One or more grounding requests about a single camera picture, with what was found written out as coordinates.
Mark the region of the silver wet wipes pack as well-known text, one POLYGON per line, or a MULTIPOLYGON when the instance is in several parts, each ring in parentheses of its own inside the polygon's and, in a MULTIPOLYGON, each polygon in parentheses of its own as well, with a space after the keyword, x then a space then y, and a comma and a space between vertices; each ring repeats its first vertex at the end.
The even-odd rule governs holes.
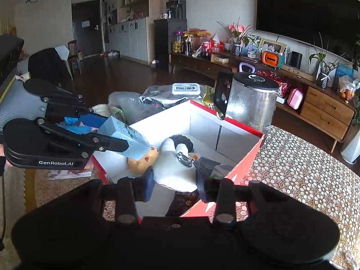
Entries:
POLYGON ((174 83, 172 85, 153 85, 139 96, 144 104, 171 108, 188 100, 202 99, 206 86, 198 83, 174 83))

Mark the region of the red white cardboard box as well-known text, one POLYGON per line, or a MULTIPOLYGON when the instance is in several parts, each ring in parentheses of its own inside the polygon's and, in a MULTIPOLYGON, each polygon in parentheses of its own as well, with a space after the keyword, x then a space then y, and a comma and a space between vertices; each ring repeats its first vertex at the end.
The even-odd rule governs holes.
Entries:
MULTIPOLYGON (((220 120, 215 111, 195 101, 164 110, 131 127, 158 150, 166 138, 185 135, 193 143, 197 156, 233 167, 223 177, 236 185, 251 168, 264 139, 264 134, 233 119, 220 120)), ((130 173, 126 157, 116 152, 96 151, 92 162, 98 177, 106 184, 117 183, 118 179, 130 173)), ((174 196, 174 191, 156 184, 149 202, 137 202, 139 217, 165 216, 174 196)), ((182 216, 209 216, 214 209, 215 203, 206 204, 199 200, 182 216)))

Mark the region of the fruit plastic bag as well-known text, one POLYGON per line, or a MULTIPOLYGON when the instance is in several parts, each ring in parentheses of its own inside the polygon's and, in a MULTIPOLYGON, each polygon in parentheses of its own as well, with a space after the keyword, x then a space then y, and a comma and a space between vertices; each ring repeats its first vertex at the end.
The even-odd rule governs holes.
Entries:
POLYGON ((359 89, 359 79, 352 79, 348 75, 339 78, 337 90, 346 104, 348 104, 355 96, 355 91, 357 89, 359 89))

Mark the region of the black cylinder speaker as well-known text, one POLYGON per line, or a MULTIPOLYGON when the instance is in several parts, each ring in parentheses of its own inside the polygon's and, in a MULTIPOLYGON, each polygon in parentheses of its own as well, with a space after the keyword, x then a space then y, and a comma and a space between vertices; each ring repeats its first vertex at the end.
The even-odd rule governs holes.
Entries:
POLYGON ((299 70, 301 68, 302 58, 303 55, 301 53, 292 51, 289 55, 288 65, 299 70))

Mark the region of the white plush doll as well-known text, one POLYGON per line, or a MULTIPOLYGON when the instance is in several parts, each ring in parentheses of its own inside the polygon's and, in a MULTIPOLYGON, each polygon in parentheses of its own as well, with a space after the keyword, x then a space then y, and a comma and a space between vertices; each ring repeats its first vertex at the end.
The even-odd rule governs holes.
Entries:
POLYGON ((142 176, 153 168, 154 181, 174 191, 191 193, 196 190, 196 168, 193 143, 185 135, 165 139, 159 149, 154 147, 140 160, 127 159, 128 168, 135 176, 142 176))

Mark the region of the black side cabinet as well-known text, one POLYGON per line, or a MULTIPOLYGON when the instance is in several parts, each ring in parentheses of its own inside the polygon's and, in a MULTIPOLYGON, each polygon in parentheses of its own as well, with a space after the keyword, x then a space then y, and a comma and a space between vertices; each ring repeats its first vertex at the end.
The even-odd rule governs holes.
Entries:
POLYGON ((187 30, 186 10, 186 0, 166 2, 166 11, 154 21, 157 68, 170 71, 169 54, 172 52, 172 42, 187 30))

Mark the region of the pink flower vase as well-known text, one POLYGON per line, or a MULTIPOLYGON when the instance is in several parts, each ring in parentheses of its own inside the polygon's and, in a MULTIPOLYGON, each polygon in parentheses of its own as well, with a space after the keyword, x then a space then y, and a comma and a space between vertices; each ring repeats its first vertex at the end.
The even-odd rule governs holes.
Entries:
POLYGON ((225 25, 225 23, 221 21, 217 21, 217 23, 227 32, 232 41, 232 54, 234 56, 240 56, 243 48, 247 47, 252 40, 250 37, 253 30, 251 25, 241 25, 240 17, 230 25, 225 25))

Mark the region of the photo frame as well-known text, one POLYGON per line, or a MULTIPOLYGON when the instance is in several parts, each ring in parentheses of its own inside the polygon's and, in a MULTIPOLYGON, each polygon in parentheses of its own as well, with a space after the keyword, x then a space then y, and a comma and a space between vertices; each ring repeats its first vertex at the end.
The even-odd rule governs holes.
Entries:
POLYGON ((259 42, 259 49, 261 52, 269 51, 272 53, 282 55, 287 48, 287 45, 278 41, 269 40, 267 38, 261 38, 259 42))

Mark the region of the pink lunch case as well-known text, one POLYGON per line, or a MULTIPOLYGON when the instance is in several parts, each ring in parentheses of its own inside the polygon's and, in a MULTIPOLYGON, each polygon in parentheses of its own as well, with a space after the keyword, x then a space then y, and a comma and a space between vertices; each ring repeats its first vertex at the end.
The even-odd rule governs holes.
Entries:
POLYGON ((300 104, 303 100, 303 91, 302 88, 294 88, 288 98, 287 98, 287 105, 293 110, 297 110, 300 107, 300 104))

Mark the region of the yellow snack bag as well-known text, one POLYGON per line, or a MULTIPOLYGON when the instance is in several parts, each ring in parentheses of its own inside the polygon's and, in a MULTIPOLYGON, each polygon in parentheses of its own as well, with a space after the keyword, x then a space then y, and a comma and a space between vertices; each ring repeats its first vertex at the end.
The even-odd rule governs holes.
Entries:
POLYGON ((210 109, 214 108, 214 95, 215 88, 206 85, 204 95, 202 96, 202 103, 210 109))

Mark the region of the wooden tv sideboard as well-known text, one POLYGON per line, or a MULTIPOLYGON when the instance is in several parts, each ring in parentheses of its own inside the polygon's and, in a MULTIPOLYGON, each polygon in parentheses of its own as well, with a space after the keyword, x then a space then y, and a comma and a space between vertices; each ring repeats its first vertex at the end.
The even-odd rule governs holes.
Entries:
POLYGON ((331 90, 306 84, 304 98, 294 110, 287 103, 277 102, 279 85, 271 79, 182 54, 171 53, 168 59, 174 68, 182 66, 216 81, 214 104, 224 119, 232 118, 265 132, 275 109, 280 108, 327 134, 334 143, 344 142, 349 134, 355 108, 343 103, 331 90))

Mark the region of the light blue carton box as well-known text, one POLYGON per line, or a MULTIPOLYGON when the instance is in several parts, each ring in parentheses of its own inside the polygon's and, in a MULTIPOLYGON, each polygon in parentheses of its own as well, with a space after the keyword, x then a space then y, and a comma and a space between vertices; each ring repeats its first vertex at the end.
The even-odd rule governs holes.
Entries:
POLYGON ((118 154, 127 158, 140 160, 151 150, 151 145, 138 131, 113 116, 104 122, 98 129, 98 133, 112 138, 126 140, 129 147, 124 152, 118 152, 118 154))

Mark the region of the black television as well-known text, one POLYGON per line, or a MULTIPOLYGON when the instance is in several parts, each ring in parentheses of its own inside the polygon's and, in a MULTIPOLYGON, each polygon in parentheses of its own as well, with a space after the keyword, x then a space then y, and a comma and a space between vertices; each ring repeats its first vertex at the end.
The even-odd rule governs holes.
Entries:
POLYGON ((351 61, 359 39, 359 1, 257 0, 256 28, 351 61))

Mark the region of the purple kettlebell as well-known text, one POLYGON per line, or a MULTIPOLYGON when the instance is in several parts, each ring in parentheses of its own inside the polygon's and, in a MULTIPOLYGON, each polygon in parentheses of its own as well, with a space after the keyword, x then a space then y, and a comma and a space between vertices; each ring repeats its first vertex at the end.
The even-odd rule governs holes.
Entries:
POLYGON ((238 66, 239 72, 248 72, 254 74, 256 72, 255 66, 250 63, 240 62, 238 66))

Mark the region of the small potted plant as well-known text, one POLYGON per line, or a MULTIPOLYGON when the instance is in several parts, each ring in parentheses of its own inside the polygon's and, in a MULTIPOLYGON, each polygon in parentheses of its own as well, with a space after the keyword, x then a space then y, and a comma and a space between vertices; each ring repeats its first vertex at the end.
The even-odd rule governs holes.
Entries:
POLYGON ((315 47, 315 44, 313 44, 312 47, 314 48, 315 53, 309 56, 309 63, 311 63, 312 60, 316 60, 317 63, 319 64, 319 73, 318 75, 316 75, 315 84, 322 89, 326 89, 328 86, 328 82, 330 80, 330 76, 329 76, 330 73, 340 65, 340 62, 342 62, 342 60, 346 55, 346 52, 338 56, 335 61, 328 62, 326 60, 326 56, 328 53, 329 44, 327 44, 326 48, 323 49, 322 35, 319 34, 319 36, 320 36, 320 44, 322 50, 318 51, 317 48, 315 47))

